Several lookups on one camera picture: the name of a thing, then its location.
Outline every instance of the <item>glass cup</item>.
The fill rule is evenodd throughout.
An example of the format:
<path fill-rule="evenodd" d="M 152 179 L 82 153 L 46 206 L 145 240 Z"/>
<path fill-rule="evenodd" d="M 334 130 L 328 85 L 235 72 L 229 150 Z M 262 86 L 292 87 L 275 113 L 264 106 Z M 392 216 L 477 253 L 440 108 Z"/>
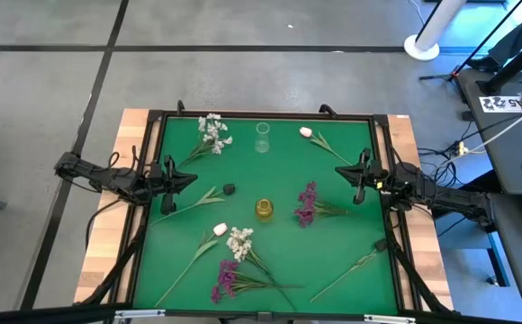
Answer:
<path fill-rule="evenodd" d="M 257 127 L 257 137 L 255 139 L 255 151 L 266 153 L 269 150 L 269 124 L 260 122 Z"/>

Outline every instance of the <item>green table surface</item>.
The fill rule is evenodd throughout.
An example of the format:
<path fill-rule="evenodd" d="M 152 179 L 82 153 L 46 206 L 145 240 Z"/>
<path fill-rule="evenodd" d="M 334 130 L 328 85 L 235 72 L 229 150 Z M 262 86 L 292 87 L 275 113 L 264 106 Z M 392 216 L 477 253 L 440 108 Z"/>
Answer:
<path fill-rule="evenodd" d="M 369 126 L 360 121 L 268 120 L 270 149 L 255 151 L 258 120 L 224 119 L 225 133 L 233 143 L 221 155 L 207 155 L 182 166 L 179 171 L 199 178 L 175 196 L 177 209 L 199 200 L 213 186 L 233 183 L 236 192 L 226 202 L 207 204 L 178 213 L 148 228 L 134 297 L 134 307 L 154 308 L 169 286 L 194 256 L 202 234 L 212 233 L 219 223 L 252 228 L 253 247 L 279 284 L 303 288 L 285 292 L 299 313 L 394 315 L 397 313 L 390 259 L 387 252 L 343 279 L 309 303 L 313 295 L 329 285 L 383 239 L 383 216 L 379 195 L 369 191 L 361 205 L 353 205 L 355 188 L 334 167 L 344 163 L 323 148 L 303 138 L 299 128 L 320 131 L 341 157 L 354 162 L 364 148 L 372 147 Z M 172 118 L 166 122 L 162 157 L 171 155 L 177 164 L 193 149 L 197 138 L 195 118 Z M 293 210 L 308 182 L 317 182 L 319 198 L 350 209 L 356 215 L 315 220 L 302 229 Z M 274 204 L 274 217 L 261 223 L 255 202 L 267 198 Z M 153 200 L 149 223 L 163 215 L 160 197 Z M 199 258 L 160 309 L 183 311 L 271 311 L 293 312 L 275 289 L 243 292 L 211 302 L 219 264 L 233 255 L 226 245 L 229 232 L 216 247 Z M 254 266 L 243 262 L 239 271 L 264 279 Z"/>

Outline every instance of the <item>wooden table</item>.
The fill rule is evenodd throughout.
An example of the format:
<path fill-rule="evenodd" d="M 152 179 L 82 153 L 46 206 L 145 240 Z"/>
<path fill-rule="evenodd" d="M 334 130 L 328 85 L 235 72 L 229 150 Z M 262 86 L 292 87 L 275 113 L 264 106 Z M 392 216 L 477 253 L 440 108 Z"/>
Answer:
<path fill-rule="evenodd" d="M 131 147 L 135 145 L 140 153 L 141 142 L 145 135 L 149 110 L 148 109 L 125 109 L 121 117 L 121 125 L 117 132 L 117 138 L 113 146 L 113 151 L 119 152 L 121 158 L 115 167 L 130 167 L 132 154 Z M 389 126 L 391 132 L 391 142 L 405 162 L 419 165 L 417 145 L 413 137 L 413 129 L 409 116 L 389 115 Z M 151 134 L 158 133 L 158 123 L 155 123 Z M 148 161 L 153 157 L 156 146 L 155 138 L 148 146 Z M 379 144 L 384 143 L 382 128 L 377 128 Z M 388 167 L 388 160 L 384 150 L 382 152 L 382 164 Z M 99 208 L 105 206 L 116 199 L 112 193 L 103 192 L 99 202 Z M 101 283 L 107 273 L 113 267 L 119 251 L 122 233 L 125 226 L 125 214 L 127 204 L 118 202 L 109 210 L 97 216 L 91 233 L 89 247 L 85 253 L 85 260 L 79 283 L 76 288 L 75 301 L 79 302 L 88 297 L 95 287 Z M 141 208 L 138 208 L 136 217 L 140 216 Z M 394 213 L 392 221 L 396 224 L 397 215 Z M 407 228 L 409 231 L 409 241 L 413 255 L 413 262 L 420 276 L 423 278 L 428 288 L 436 297 L 447 307 L 452 309 L 453 303 L 447 285 L 443 259 L 437 240 L 435 224 L 427 213 L 414 208 L 406 213 Z M 397 240 L 401 242 L 399 229 L 395 229 Z M 118 291 L 117 301 L 124 301 L 125 292 L 128 287 L 129 268 L 123 271 L 121 276 L 120 290 Z M 401 289 L 403 291 L 404 307 L 413 309 L 410 284 L 407 274 L 400 266 Z"/>

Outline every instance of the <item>yellow cup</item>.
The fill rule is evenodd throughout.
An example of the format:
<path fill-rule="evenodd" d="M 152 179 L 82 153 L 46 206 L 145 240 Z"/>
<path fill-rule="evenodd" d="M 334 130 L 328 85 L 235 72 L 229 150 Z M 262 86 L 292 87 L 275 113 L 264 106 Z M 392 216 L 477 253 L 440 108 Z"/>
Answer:
<path fill-rule="evenodd" d="M 268 199 L 261 199 L 255 203 L 255 215 L 262 222 L 273 219 L 273 203 Z"/>

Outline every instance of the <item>white pole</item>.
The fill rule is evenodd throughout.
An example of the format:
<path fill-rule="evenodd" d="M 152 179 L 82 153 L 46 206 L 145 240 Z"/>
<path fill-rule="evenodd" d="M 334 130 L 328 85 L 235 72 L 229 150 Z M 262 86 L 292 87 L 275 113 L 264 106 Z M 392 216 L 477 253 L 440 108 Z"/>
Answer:
<path fill-rule="evenodd" d="M 436 58 L 439 55 L 439 38 L 466 2 L 467 0 L 439 2 L 421 29 L 421 34 L 411 35 L 405 40 L 403 47 L 407 54 L 423 61 Z"/>

